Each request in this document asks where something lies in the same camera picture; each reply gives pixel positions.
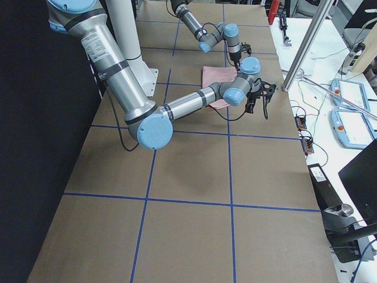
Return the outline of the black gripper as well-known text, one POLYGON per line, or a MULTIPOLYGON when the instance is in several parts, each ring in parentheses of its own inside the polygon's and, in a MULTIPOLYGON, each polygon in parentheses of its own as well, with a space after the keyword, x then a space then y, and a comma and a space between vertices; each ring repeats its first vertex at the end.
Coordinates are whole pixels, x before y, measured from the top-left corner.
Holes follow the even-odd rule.
POLYGON ((267 105, 270 103, 276 87, 276 84, 270 84, 258 78, 254 83, 253 89, 246 94, 247 101, 245 105, 245 112, 253 114, 256 100, 261 98, 263 102, 263 113, 267 114, 267 105))
POLYGON ((230 60, 234 63, 234 67, 237 71, 240 71, 240 60, 242 54, 246 53, 248 56, 252 54, 252 46, 248 43, 239 43, 235 46, 229 47, 230 60))

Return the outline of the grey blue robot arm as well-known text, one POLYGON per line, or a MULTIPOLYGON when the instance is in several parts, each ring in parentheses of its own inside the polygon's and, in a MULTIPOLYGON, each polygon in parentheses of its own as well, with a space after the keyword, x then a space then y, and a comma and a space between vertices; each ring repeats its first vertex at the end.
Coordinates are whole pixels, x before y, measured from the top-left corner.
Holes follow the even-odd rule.
POLYGON ((173 135, 173 121, 224 100, 231 106, 245 105, 251 113, 257 99, 268 104, 276 86, 259 78, 260 63, 242 57, 243 47, 236 24, 221 22, 207 32, 188 8, 187 1, 168 1, 167 9, 183 22, 202 52, 225 42, 237 74, 233 81, 215 82, 186 96, 158 105, 151 99, 158 71, 143 61, 130 1, 48 1, 49 25, 55 32, 80 40, 125 113, 129 132, 150 150, 166 146, 173 135))
POLYGON ((191 1, 170 1, 172 11, 193 34, 198 41, 199 49, 203 53, 208 53, 217 44, 224 41, 226 43, 229 59, 237 71, 240 71, 241 58, 244 47, 239 39, 239 29, 236 24, 220 22, 213 24, 206 22, 199 23, 197 18, 189 10, 188 5, 191 1))

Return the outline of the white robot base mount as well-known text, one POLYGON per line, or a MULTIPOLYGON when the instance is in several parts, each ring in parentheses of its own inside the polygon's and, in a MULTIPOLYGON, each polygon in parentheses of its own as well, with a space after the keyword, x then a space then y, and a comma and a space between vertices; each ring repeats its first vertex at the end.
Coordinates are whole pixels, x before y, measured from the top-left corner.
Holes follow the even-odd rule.
POLYGON ((106 0, 115 40, 147 97, 154 95, 158 70, 144 62, 131 1, 106 0))

